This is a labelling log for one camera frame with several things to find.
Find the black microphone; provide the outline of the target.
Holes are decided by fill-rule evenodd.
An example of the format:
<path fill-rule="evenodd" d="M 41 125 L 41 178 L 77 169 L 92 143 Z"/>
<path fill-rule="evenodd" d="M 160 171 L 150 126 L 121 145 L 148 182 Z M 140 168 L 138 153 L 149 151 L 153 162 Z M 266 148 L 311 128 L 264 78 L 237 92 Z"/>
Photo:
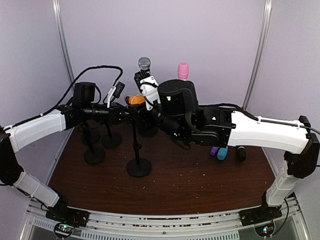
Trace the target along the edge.
<path fill-rule="evenodd" d="M 240 162 L 243 162 L 247 158 L 247 151 L 244 146 L 238 146 L 236 149 L 236 157 Z"/>

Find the purple microphone's black stand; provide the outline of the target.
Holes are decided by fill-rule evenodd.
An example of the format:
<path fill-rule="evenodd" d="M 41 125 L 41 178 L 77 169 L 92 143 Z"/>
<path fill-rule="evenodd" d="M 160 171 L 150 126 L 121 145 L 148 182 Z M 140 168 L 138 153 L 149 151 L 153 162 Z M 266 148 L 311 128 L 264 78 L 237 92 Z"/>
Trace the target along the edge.
<path fill-rule="evenodd" d="M 78 131 L 82 133 L 81 142 L 85 146 L 88 145 L 88 141 L 91 144 L 95 144 L 101 139 L 98 127 L 91 127 L 87 122 L 81 123 L 78 127 Z"/>

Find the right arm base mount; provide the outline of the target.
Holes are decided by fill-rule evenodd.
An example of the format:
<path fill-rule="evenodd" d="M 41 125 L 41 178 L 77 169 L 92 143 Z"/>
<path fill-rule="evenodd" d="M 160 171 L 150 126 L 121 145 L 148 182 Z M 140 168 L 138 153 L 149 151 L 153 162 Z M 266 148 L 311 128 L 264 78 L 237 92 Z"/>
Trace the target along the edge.
<path fill-rule="evenodd" d="M 279 207 L 255 207 L 241 210 L 239 218 L 243 227 L 253 225 L 259 237 L 268 238 L 276 232 L 275 219 L 282 217 Z"/>

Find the pink microphone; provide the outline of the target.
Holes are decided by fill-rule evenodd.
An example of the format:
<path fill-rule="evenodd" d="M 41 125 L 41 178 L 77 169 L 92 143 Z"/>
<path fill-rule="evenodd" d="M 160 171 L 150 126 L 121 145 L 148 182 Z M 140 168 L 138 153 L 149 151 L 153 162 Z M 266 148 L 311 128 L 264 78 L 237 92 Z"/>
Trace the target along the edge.
<path fill-rule="evenodd" d="M 177 76 L 180 80 L 187 80 L 189 77 L 189 64 L 180 62 L 177 68 Z"/>

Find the purple microphone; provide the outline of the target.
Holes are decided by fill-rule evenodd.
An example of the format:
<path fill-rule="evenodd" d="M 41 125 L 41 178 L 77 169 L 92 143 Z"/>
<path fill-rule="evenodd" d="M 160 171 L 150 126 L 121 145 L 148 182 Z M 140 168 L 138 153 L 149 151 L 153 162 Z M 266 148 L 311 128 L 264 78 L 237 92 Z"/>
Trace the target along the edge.
<path fill-rule="evenodd" d="M 215 156 L 219 152 L 219 147 L 213 146 L 210 150 L 210 155 Z"/>

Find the blue microphone's black stand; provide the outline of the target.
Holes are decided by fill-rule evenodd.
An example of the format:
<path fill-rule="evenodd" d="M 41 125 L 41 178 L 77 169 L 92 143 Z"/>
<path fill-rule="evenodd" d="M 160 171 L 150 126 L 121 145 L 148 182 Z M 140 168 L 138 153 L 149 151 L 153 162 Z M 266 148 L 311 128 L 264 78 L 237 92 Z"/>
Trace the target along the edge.
<path fill-rule="evenodd" d="M 101 138 L 101 144 L 108 149 L 118 147 L 122 143 L 122 136 L 119 132 L 112 131 L 108 124 L 105 124 L 107 133 Z"/>

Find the orange microphone's black stand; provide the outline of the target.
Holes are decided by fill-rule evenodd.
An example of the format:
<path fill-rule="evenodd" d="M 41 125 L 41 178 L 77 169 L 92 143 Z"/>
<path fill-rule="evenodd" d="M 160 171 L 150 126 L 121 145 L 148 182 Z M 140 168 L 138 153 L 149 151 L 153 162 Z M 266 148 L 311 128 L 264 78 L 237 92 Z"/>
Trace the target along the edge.
<path fill-rule="evenodd" d="M 142 148 L 142 145 L 137 139 L 135 108 L 130 105 L 128 109 L 131 120 L 134 158 L 127 163 L 126 170 L 131 177 L 142 178 L 150 174 L 152 170 L 152 164 L 146 158 L 140 157 L 140 149 Z"/>

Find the blue microphone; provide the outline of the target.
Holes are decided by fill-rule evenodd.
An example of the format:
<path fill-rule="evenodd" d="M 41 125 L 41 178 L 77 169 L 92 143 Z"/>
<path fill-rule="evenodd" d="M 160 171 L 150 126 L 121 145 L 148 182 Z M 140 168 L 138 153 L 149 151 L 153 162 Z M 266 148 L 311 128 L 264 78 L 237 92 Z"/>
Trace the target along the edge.
<path fill-rule="evenodd" d="M 228 155 L 228 146 L 220 147 L 217 152 L 217 159 L 223 161 Z"/>

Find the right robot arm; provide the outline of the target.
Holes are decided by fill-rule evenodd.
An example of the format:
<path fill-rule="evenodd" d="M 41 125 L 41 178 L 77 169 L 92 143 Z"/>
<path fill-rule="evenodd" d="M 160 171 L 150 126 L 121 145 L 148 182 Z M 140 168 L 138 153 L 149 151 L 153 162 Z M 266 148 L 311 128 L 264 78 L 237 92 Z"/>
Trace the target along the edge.
<path fill-rule="evenodd" d="M 319 132 L 306 116 L 279 120 L 255 116 L 231 103 L 200 105 L 189 80 L 158 83 L 153 77 L 136 81 L 158 127 L 182 141 L 212 147 L 262 147 L 284 151 L 284 166 L 264 193 L 256 210 L 268 220 L 280 208 L 298 180 L 311 175 L 320 153 Z"/>

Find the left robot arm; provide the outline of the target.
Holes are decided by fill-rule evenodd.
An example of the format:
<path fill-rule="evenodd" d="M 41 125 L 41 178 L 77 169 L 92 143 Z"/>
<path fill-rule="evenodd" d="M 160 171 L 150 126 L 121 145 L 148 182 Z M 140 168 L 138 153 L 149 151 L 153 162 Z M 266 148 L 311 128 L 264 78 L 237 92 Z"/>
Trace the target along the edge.
<path fill-rule="evenodd" d="M 21 124 L 0 129 L 0 181 L 4 186 L 18 189 L 27 196 L 38 200 L 52 211 L 61 222 L 72 218 L 68 201 L 58 192 L 42 183 L 19 165 L 16 153 L 24 147 L 49 135 L 81 126 L 83 138 L 88 145 L 84 160 L 89 165 L 100 163 L 105 158 L 105 150 L 93 145 L 88 120 L 102 122 L 109 127 L 120 121 L 125 108 L 114 102 L 119 98 L 125 84 L 118 82 L 109 90 L 104 104 L 94 103 L 96 84 L 80 82 L 75 85 L 71 103 L 54 107 L 48 113 L 41 114 Z"/>

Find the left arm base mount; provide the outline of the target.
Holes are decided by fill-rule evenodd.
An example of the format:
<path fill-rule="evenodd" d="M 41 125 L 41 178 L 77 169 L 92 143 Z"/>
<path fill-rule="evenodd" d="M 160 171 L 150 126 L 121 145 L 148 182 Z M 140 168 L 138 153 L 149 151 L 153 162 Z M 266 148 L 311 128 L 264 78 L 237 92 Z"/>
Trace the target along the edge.
<path fill-rule="evenodd" d="M 68 208 L 66 216 L 59 216 L 48 210 L 45 214 L 47 219 L 57 221 L 53 227 L 53 233 L 59 239 L 66 239 L 70 237 L 75 229 L 79 227 L 86 227 L 89 220 L 90 213 L 85 210 Z"/>

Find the orange microphone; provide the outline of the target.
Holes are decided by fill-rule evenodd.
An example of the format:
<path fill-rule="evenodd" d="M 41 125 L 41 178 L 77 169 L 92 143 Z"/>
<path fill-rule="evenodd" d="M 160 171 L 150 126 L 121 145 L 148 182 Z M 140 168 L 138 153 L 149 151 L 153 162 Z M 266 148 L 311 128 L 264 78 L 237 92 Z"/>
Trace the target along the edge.
<path fill-rule="evenodd" d="M 144 96 L 141 94 L 126 95 L 124 97 L 124 100 L 128 105 L 140 105 L 146 102 Z"/>

